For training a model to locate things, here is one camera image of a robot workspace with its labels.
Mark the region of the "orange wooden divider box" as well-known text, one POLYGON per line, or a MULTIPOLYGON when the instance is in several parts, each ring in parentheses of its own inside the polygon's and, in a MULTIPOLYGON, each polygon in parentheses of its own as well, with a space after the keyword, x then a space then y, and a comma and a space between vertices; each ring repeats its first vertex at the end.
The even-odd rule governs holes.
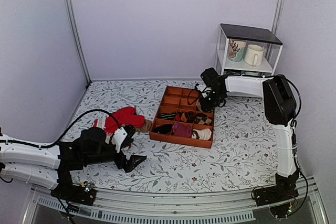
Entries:
POLYGON ((200 111, 194 89, 166 87, 150 129, 150 139, 187 146, 211 148, 214 111, 200 111))

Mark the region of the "striped beige knitted sock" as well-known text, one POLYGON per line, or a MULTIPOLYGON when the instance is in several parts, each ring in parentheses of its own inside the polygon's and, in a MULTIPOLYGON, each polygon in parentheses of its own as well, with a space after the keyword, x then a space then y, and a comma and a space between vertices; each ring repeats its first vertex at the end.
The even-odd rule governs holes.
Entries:
POLYGON ((203 110, 202 110, 202 106, 201 106, 201 104, 200 104, 200 100, 199 100, 199 99, 196 101, 196 109, 197 109, 197 111, 200 111, 200 112, 202 112, 202 111, 203 111, 203 110))

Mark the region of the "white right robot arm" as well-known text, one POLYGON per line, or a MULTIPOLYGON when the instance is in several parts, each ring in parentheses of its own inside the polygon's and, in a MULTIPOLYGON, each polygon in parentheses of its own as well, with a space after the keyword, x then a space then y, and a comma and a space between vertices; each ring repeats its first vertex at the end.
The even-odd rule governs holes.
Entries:
POLYGON ((204 112, 223 107, 227 96, 232 93, 262 98, 265 117, 276 136, 277 175, 285 178, 292 176, 297 171, 297 145, 293 134, 296 117, 301 110, 290 88, 295 85, 281 74, 269 77, 219 75, 214 68, 204 70, 201 79, 203 84, 196 84, 195 90, 200 94, 199 103, 204 112))

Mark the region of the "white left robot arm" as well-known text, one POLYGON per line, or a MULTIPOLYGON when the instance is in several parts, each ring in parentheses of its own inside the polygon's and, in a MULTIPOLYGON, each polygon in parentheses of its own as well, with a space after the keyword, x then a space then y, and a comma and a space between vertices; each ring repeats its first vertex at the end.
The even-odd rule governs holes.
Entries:
POLYGON ((111 136, 99 127, 83 130, 72 142, 42 144, 1 136, 1 175, 36 184, 58 192, 67 200, 78 195, 71 172, 91 164, 114 162, 126 173, 146 160, 146 156, 127 157, 122 148, 132 143, 135 128, 126 125, 111 136))

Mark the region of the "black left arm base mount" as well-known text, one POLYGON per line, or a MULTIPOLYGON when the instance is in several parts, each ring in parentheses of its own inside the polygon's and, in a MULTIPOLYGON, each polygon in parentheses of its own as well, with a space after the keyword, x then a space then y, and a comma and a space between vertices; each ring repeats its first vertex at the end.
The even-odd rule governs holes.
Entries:
POLYGON ((94 183, 84 181, 75 185, 68 170, 58 170, 57 175, 57 186, 51 190, 51 196, 63 199, 66 202, 93 206, 97 194, 94 183))

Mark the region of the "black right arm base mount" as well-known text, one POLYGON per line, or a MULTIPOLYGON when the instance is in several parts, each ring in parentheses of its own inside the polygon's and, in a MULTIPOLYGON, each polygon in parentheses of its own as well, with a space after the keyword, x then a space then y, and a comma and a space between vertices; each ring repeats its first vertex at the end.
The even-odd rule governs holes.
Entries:
POLYGON ((264 206, 298 197, 299 193, 296 186, 298 178, 298 172, 295 172, 289 177, 283 177, 276 173, 276 184, 274 186, 253 189, 251 197, 256 202, 257 206, 264 206))

